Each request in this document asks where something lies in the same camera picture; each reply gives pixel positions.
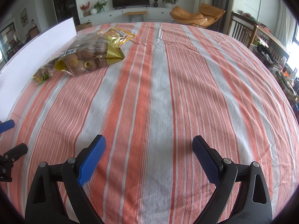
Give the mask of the clear chicken foot snack packet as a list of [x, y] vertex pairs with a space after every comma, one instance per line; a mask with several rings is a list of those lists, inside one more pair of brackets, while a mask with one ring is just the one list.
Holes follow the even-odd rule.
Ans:
[[35, 84], [42, 84], [53, 75], [53, 69], [47, 67], [39, 68], [33, 75], [32, 80]]

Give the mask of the gold bag of brown snacks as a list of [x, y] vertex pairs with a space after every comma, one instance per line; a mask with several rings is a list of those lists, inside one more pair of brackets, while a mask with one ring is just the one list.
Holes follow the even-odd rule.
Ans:
[[121, 45], [134, 37], [116, 27], [82, 34], [57, 59], [54, 68], [78, 76], [121, 62], [125, 58]]

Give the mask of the white cardboard box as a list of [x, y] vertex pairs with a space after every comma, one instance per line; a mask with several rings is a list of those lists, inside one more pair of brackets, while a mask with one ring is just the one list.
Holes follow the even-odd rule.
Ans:
[[69, 18], [35, 37], [8, 61], [1, 70], [1, 121], [7, 120], [33, 74], [76, 35], [73, 18]]

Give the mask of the red flower vase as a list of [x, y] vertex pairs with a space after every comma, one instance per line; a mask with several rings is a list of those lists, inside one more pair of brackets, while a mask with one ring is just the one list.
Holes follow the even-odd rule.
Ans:
[[82, 10], [85, 17], [90, 15], [90, 2], [88, 1], [86, 4], [82, 4], [80, 6], [80, 9]]

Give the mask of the tall black shelf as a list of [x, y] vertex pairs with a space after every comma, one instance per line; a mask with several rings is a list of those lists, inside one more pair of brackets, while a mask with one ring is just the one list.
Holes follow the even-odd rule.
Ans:
[[53, 0], [53, 4], [58, 23], [73, 17], [75, 26], [80, 25], [75, 0]]

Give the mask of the striped orange white tablecloth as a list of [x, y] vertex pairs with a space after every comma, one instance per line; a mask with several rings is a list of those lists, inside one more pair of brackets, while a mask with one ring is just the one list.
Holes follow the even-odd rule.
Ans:
[[239, 41], [170, 23], [119, 24], [125, 59], [81, 76], [30, 81], [1, 151], [28, 152], [1, 188], [20, 214], [40, 162], [106, 149], [84, 187], [105, 223], [192, 223], [214, 191], [192, 150], [201, 135], [235, 163], [257, 161], [277, 214], [298, 186], [298, 122], [276, 79]]

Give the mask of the left green potted plant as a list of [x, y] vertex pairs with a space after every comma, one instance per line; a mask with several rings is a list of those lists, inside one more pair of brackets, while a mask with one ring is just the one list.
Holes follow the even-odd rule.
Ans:
[[108, 2], [105, 0], [97, 1], [94, 4], [94, 8], [97, 10], [98, 13], [100, 13], [100, 12], [104, 11], [104, 8], [107, 4], [108, 4]]

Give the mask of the green potted plant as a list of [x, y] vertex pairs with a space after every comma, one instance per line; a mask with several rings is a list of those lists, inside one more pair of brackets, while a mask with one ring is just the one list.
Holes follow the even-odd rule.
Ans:
[[97, 1], [94, 4], [94, 8], [97, 10], [98, 13], [100, 13], [100, 12], [104, 11], [104, 8], [107, 4], [108, 4], [108, 2], [105, 0]]
[[161, 0], [165, 4], [166, 8], [172, 9], [180, 0]]

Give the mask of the wooden side table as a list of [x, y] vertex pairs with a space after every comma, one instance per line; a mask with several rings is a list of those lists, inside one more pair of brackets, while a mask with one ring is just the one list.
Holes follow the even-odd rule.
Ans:
[[286, 60], [289, 59], [289, 52], [287, 51], [287, 48], [261, 25], [258, 25], [256, 35], [266, 42], [271, 56], [274, 59], [276, 59], [277, 61], [279, 61], [283, 57], [285, 57]]

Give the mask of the small wooden bench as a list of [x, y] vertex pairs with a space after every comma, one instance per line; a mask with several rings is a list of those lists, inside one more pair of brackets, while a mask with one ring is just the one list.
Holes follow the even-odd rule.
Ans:
[[144, 22], [144, 16], [147, 15], [147, 11], [126, 12], [123, 15], [128, 17], [130, 23], [133, 21], [134, 16], [138, 16], [140, 22]]

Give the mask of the wooden dining chair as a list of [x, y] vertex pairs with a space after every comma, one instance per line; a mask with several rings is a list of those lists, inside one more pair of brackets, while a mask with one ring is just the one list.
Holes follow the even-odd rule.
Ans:
[[231, 11], [227, 35], [240, 41], [247, 48], [253, 44], [258, 24], [239, 13]]

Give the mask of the white tv cabinet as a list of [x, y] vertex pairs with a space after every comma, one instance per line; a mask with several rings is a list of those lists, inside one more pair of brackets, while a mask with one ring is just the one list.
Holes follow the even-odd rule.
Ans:
[[92, 25], [132, 22], [173, 22], [168, 8], [132, 8], [100, 12], [80, 18], [80, 24], [91, 22]]

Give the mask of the white sheer curtain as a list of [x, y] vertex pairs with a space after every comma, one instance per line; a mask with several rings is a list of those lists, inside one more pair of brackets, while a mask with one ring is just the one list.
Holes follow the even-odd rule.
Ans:
[[274, 36], [286, 48], [292, 43], [296, 20], [283, 0], [279, 1], [279, 13]]

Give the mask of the orange lounge chair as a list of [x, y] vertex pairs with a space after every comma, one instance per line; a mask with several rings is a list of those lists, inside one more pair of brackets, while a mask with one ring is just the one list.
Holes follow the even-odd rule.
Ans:
[[200, 28], [207, 28], [217, 22], [225, 14], [225, 10], [212, 5], [201, 3], [196, 13], [190, 13], [183, 8], [176, 6], [171, 12], [171, 18], [179, 24]]

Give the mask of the framed wall painting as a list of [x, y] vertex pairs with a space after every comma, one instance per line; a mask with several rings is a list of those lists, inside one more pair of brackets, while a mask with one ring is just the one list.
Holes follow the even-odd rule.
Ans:
[[28, 14], [26, 8], [24, 8], [20, 13], [20, 21], [22, 27], [25, 27], [28, 24]]

